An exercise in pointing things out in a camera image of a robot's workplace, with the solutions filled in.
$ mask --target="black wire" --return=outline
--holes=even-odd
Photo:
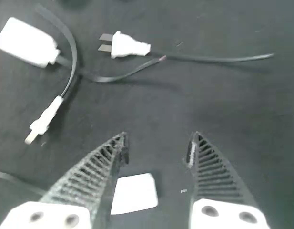
[[[28,190],[36,193],[36,194],[39,194],[41,196],[43,196],[46,193],[45,190],[43,190],[43,189],[41,189],[39,187],[35,187],[35,186],[31,185],[31,184],[28,184],[28,183],[26,183],[26,182],[24,182],[24,181],[22,181],[22,180],[20,180],[20,179],[18,179],[16,177],[10,175],[10,174],[7,174],[7,173],[0,172],[0,179],[7,180],[7,181],[9,181],[11,183],[23,186],[26,189],[28,189]]]
[[[60,30],[60,32],[65,36],[65,38],[67,39],[67,41],[69,42],[69,44],[71,46],[71,53],[72,53],[71,75],[70,75],[70,78],[65,86],[65,89],[63,90],[63,92],[60,95],[61,97],[63,97],[67,93],[67,91],[71,85],[71,82],[74,78],[75,71],[76,71],[76,65],[77,65],[76,41],[75,41],[74,36],[72,35],[71,31],[69,30],[69,28],[57,16],[55,16],[52,12],[50,12],[48,9],[46,9],[45,7],[38,4],[36,7],[36,12],[38,14],[40,14],[43,18],[48,20],[51,24],[56,26],[58,28],[58,30]]]
[[[240,57],[240,58],[217,58],[217,57],[178,54],[178,53],[165,52],[165,51],[154,50],[154,49],[151,49],[150,54],[159,55],[159,56],[165,55],[167,59],[176,59],[176,60],[194,61],[194,62],[209,62],[209,63],[235,63],[235,62],[246,62],[246,61],[258,61],[258,60],[268,59],[274,56],[274,53],[270,53],[265,55]]]
[[[122,80],[125,79],[145,68],[148,68],[152,65],[155,65],[161,61],[165,60],[165,56],[161,57],[161,58],[156,58],[156,59],[152,59],[150,61],[147,61],[146,63],[143,63],[142,65],[139,65],[138,67],[136,67],[135,69],[133,69],[132,71],[130,71],[129,73],[123,74],[123,75],[119,75],[119,76],[114,76],[114,77],[104,77],[104,76],[99,76],[98,74],[91,72],[89,70],[86,70],[84,68],[79,68],[77,70],[77,73],[79,75],[82,75],[83,77],[85,77],[86,79],[93,81],[93,82],[97,82],[97,83],[110,83],[110,82],[114,82],[114,81],[118,81],[118,80]],[[64,58],[63,56],[58,56],[57,63],[61,64],[64,67],[67,68],[71,68],[71,62],[69,60],[67,60],[66,58]]]

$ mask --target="screw hole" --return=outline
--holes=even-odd
[[[69,215],[65,220],[65,224],[68,228],[73,228],[78,223],[79,223],[79,217],[75,214]]]
[[[202,208],[202,213],[207,215],[207,216],[211,216],[211,217],[217,217],[219,216],[218,211],[211,206],[205,206]]]
[[[41,219],[43,217],[44,213],[43,212],[36,212],[36,213],[33,213],[30,217],[30,221],[31,222],[36,222],[38,221],[39,219]]]
[[[249,212],[241,212],[239,214],[239,218],[247,223],[257,223],[257,219],[253,216],[252,213]]]

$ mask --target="white connector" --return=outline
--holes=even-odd
[[[0,33],[0,49],[42,68],[54,64],[60,54],[50,35],[16,18],[9,18]]]
[[[43,111],[40,118],[35,120],[30,125],[31,133],[25,139],[26,144],[30,145],[38,135],[43,135],[47,131],[48,125],[50,124],[54,116],[56,115],[57,110],[59,109],[62,102],[63,102],[63,98],[60,96],[57,96],[52,101],[50,106]]]
[[[145,56],[151,50],[151,45],[139,42],[129,35],[117,31],[114,35],[103,34],[100,40],[110,41],[112,45],[101,45],[99,51],[111,52],[111,58],[124,57],[129,55]]]

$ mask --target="two-prong plug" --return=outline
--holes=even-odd
[[[151,50],[150,44],[139,42],[120,31],[114,35],[104,33],[100,40],[112,42],[112,45],[102,44],[98,49],[99,51],[111,52],[112,59],[129,55],[145,56]]]

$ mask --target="power cord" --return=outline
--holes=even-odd
[[[165,60],[165,56],[163,56],[161,58],[155,58],[155,59],[152,59],[150,61],[147,61],[146,63],[143,63],[143,64],[139,65],[138,67],[134,68],[133,70],[131,70],[128,73],[118,75],[118,76],[113,76],[113,77],[100,76],[97,73],[89,71],[89,70],[87,70],[85,68],[79,68],[76,73],[79,74],[79,75],[82,75],[85,79],[90,80],[92,82],[111,83],[111,82],[115,82],[115,81],[118,81],[118,80],[123,80],[123,79],[125,79],[125,78],[127,78],[127,77],[129,77],[129,76],[131,76],[131,75],[145,69],[145,68],[148,68],[148,67],[150,67],[152,65],[160,63],[160,62],[162,62],[164,60]],[[66,67],[66,68],[71,69],[71,62],[68,59],[66,59],[65,57],[61,56],[61,55],[57,57],[56,62],[61,64],[62,66]]]
[[[71,65],[71,75],[70,78],[65,86],[65,89],[61,93],[60,97],[64,97],[65,94],[67,93],[72,80],[75,75],[76,71],[76,66],[77,66],[77,45],[76,41],[74,39],[73,34],[71,33],[70,29],[57,17],[55,16],[52,12],[50,12],[48,9],[41,5],[36,6],[36,12],[41,15],[44,19],[48,20],[52,25],[56,26],[58,30],[65,36],[67,41],[70,44],[71,47],[71,53],[72,53],[72,65]]]
[[[240,57],[240,58],[217,58],[217,57],[205,57],[195,56],[187,54],[179,54],[172,52],[164,52],[156,50],[150,44],[135,40],[129,35],[123,34],[117,31],[114,35],[104,33],[100,40],[112,42],[112,45],[102,44],[99,47],[99,51],[110,52],[111,58],[125,57],[129,55],[159,55],[166,56],[167,59],[177,59],[182,61],[194,61],[194,62],[210,62],[210,63],[234,63],[234,62],[246,62],[246,61],[257,61],[264,60],[274,56],[274,53]]]
[[[28,189],[29,191],[34,192],[34,193],[41,195],[41,196],[43,196],[46,193],[45,190],[43,190],[39,187],[36,187],[34,185],[28,184],[28,183],[10,175],[10,174],[7,174],[7,173],[0,172],[0,179],[7,180],[11,183],[22,186],[22,187]]]

